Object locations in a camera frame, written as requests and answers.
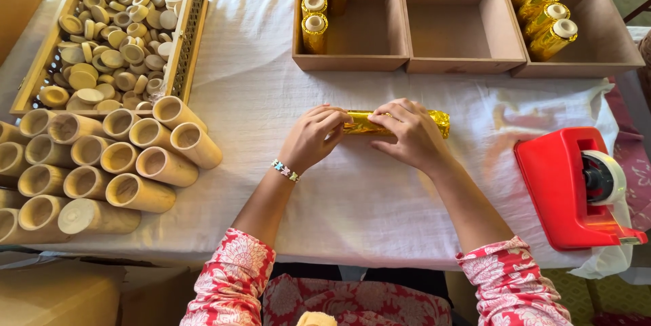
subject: red patterned fabric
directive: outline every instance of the red patterned fabric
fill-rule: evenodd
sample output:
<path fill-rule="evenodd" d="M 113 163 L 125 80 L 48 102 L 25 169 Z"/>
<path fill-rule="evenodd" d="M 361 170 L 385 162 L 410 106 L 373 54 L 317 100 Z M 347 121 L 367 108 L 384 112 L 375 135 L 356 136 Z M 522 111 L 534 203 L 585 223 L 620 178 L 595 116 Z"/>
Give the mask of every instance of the red patterned fabric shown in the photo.
<path fill-rule="evenodd" d="M 305 311 L 324 312 L 340 326 L 451 325 L 442 298 L 382 282 L 293 279 L 267 281 L 275 252 L 256 238 L 230 228 L 195 284 L 181 326 L 262 325 L 258 297 L 264 291 L 264 324 L 294 326 Z M 479 325 L 569 325 L 570 314 L 554 303 L 560 296 L 540 275 L 519 237 L 479 248 L 458 261 L 478 286 Z"/>

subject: bracelet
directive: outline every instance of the bracelet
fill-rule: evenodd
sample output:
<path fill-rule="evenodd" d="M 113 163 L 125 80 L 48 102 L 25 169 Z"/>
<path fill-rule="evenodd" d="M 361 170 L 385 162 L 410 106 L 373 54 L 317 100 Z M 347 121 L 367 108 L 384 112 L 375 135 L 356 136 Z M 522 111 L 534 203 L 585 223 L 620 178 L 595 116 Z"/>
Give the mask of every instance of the bracelet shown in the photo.
<path fill-rule="evenodd" d="M 296 172 L 292 172 L 292 175 L 289 176 L 289 172 L 291 172 L 291 170 L 289 169 L 289 167 L 283 165 L 278 159 L 273 160 L 272 167 L 275 168 L 276 170 L 279 170 L 280 173 L 282 173 L 283 175 L 286 175 L 287 178 L 289 178 L 290 180 L 296 182 L 301 180 L 300 176 L 298 176 Z"/>

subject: tape roll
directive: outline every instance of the tape roll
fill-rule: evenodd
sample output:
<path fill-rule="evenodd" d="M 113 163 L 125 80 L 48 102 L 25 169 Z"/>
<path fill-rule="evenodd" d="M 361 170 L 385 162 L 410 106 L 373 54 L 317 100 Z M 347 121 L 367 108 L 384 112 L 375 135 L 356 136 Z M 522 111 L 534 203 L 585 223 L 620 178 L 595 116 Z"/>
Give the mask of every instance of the tape roll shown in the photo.
<path fill-rule="evenodd" d="M 622 170 L 622 167 L 614 160 L 614 158 L 600 151 L 586 150 L 581 151 L 581 153 L 586 156 L 596 158 L 598 161 L 603 163 L 608 171 L 610 171 L 610 173 L 613 175 L 613 191 L 610 193 L 610 195 L 608 195 L 608 197 L 603 200 L 588 204 L 606 205 L 612 204 L 625 198 L 626 176 L 624 175 L 624 170 Z"/>

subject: woman's left hand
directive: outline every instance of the woman's left hand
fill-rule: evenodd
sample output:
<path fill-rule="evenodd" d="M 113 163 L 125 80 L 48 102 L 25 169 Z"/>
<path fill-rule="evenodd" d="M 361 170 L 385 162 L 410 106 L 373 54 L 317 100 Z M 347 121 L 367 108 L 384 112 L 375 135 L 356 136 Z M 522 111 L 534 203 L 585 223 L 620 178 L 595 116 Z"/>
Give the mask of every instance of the woman's left hand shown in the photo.
<path fill-rule="evenodd" d="M 332 107 L 330 104 L 311 108 L 290 130 L 278 160 L 298 175 L 302 175 L 308 168 L 328 156 L 339 144 L 344 136 L 344 122 L 353 122 L 353 118 L 342 108 Z"/>

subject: hand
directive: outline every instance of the hand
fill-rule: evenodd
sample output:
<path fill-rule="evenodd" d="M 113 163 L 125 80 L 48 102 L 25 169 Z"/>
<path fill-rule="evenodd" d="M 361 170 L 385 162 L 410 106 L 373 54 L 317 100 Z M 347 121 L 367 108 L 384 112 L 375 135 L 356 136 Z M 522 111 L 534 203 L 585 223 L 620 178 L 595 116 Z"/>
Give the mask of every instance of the hand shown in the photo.
<path fill-rule="evenodd" d="M 393 100 L 379 106 L 369 116 L 369 121 L 391 130 L 398 137 L 398 143 L 395 144 L 373 140 L 370 142 L 371 147 L 416 167 L 427 175 L 431 176 L 451 159 L 436 122 L 418 102 L 407 98 Z"/>
<path fill-rule="evenodd" d="M 342 108 L 323 104 L 308 110 L 290 130 L 278 160 L 302 175 L 339 144 L 344 137 L 344 122 L 353 122 L 353 118 Z"/>

